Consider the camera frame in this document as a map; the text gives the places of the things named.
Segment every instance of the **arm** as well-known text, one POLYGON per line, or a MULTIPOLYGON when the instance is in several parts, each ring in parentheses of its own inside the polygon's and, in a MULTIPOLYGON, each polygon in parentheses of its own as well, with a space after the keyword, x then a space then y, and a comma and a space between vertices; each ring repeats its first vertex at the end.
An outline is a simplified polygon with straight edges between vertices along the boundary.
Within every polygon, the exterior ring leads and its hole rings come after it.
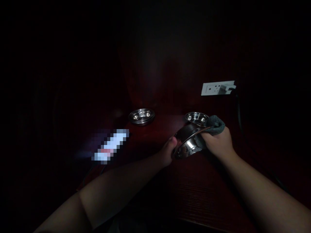
POLYGON ((35 232, 89 232, 117 214, 162 168, 177 144, 171 137, 161 151, 113 169, 65 201, 35 232))
POLYGON ((265 232, 311 232, 311 211, 247 164, 234 151, 229 129, 202 133, 265 232))

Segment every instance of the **person's left hand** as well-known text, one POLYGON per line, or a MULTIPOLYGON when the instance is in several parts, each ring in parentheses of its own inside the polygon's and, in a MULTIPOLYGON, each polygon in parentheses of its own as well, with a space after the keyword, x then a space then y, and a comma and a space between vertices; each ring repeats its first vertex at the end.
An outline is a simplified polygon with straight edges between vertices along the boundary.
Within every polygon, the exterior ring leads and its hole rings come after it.
POLYGON ((172 162, 172 152, 177 145, 177 139, 171 136, 169 140, 164 144, 163 148, 156 154, 159 157, 164 167, 168 166, 172 162))

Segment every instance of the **forearm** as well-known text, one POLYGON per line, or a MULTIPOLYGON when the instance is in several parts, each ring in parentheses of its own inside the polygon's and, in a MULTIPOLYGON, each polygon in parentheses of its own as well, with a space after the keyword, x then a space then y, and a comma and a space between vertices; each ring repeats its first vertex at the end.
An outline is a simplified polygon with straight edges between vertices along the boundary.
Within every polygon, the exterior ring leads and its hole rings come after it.
POLYGON ((92 227, 118 213, 163 167, 154 155, 106 172, 83 188, 79 195, 92 227))
POLYGON ((311 212, 235 152, 220 158, 244 201, 266 232, 311 232, 311 212))

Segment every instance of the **power outlet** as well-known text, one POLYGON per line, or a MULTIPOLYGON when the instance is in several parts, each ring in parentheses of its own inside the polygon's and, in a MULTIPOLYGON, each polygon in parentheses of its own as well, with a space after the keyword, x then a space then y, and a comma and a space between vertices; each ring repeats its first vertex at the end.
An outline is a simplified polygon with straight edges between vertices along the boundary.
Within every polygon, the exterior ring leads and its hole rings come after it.
POLYGON ((222 84, 234 85, 234 81, 203 83, 201 95, 230 94, 231 91, 225 91, 224 89, 220 88, 222 84))

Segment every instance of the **person's right hand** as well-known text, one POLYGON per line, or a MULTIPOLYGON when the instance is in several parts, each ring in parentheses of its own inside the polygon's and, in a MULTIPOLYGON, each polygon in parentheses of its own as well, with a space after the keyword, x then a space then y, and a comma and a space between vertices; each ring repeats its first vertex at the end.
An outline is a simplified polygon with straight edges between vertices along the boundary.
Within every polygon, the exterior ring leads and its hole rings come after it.
POLYGON ((232 146, 230 130, 225 127, 224 131, 218 135, 212 136, 207 132, 201 133, 207 148, 219 159, 235 155, 232 146))

